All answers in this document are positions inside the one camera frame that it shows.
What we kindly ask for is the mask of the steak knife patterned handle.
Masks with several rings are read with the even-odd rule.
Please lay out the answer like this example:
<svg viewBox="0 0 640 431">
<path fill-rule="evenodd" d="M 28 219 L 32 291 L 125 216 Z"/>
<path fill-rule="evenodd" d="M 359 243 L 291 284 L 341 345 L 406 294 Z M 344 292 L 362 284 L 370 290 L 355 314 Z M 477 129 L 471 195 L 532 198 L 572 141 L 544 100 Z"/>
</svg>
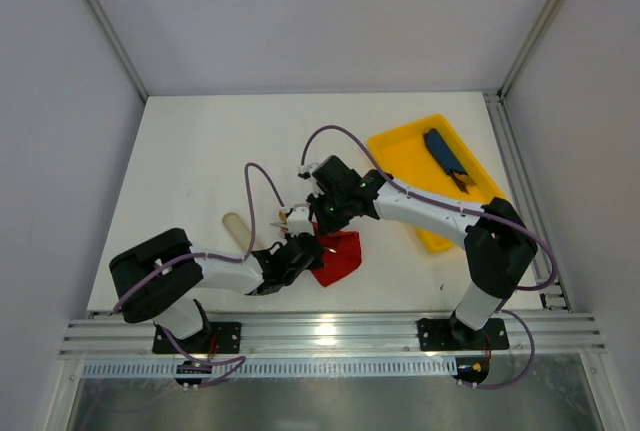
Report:
<svg viewBox="0 0 640 431">
<path fill-rule="evenodd" d="M 281 228 L 281 229 L 289 229 L 289 226 L 286 222 L 277 221 L 269 223 L 270 226 Z"/>
</svg>

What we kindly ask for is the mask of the red paper napkin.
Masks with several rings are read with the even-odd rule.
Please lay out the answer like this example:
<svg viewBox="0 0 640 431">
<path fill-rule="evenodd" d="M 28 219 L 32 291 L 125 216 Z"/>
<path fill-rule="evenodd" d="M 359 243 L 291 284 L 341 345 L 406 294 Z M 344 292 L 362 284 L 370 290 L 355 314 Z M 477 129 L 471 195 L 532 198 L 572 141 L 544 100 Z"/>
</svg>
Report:
<svg viewBox="0 0 640 431">
<path fill-rule="evenodd" d="M 321 286 L 328 287 L 349 276 L 362 264 L 360 234 L 357 231 L 322 234 L 317 223 L 313 226 L 323 247 L 323 255 L 321 264 L 314 265 L 310 271 Z M 325 246 L 335 248 L 337 253 L 325 250 Z"/>
</svg>

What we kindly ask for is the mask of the gold spoon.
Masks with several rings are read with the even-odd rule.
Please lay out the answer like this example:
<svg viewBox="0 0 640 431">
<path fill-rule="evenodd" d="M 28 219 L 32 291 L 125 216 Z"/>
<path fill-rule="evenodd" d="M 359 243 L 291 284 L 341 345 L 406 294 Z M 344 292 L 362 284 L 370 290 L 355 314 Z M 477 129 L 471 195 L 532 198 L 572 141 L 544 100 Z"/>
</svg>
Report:
<svg viewBox="0 0 640 431">
<path fill-rule="evenodd" d="M 282 207 L 278 211 L 278 217 L 281 223 L 286 223 L 288 216 L 291 214 L 292 209 L 290 207 Z"/>
</svg>

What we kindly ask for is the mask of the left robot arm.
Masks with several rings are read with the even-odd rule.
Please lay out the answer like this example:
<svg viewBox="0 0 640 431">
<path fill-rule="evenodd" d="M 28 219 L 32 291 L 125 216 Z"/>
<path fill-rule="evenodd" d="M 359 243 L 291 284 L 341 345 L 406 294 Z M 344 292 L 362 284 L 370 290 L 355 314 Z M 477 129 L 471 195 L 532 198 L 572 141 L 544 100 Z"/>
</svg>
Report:
<svg viewBox="0 0 640 431">
<path fill-rule="evenodd" d="M 323 254 L 320 241 L 302 233 L 246 256 L 218 255 L 194 245 L 184 229 L 172 228 L 111 260 L 118 296 L 113 311 L 130 324 L 152 322 L 156 353 L 176 343 L 188 353 L 204 354 L 216 330 L 202 304 L 187 296 L 190 291 L 271 295 L 293 284 L 302 272 L 321 267 Z"/>
</svg>

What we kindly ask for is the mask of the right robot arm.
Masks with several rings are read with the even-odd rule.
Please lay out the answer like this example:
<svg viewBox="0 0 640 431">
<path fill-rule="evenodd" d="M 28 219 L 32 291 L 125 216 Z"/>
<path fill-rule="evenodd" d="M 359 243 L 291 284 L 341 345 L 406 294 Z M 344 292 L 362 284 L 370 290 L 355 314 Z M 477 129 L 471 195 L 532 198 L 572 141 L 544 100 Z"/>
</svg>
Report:
<svg viewBox="0 0 640 431">
<path fill-rule="evenodd" d="M 438 197 L 380 169 L 361 176 L 335 155 L 300 166 L 298 176 L 314 185 L 307 203 L 323 234 L 370 217 L 432 232 L 465 252 L 471 283 L 448 320 L 449 335 L 463 349 L 484 341 L 487 322 L 538 252 L 532 233 L 502 198 L 483 205 Z"/>
</svg>

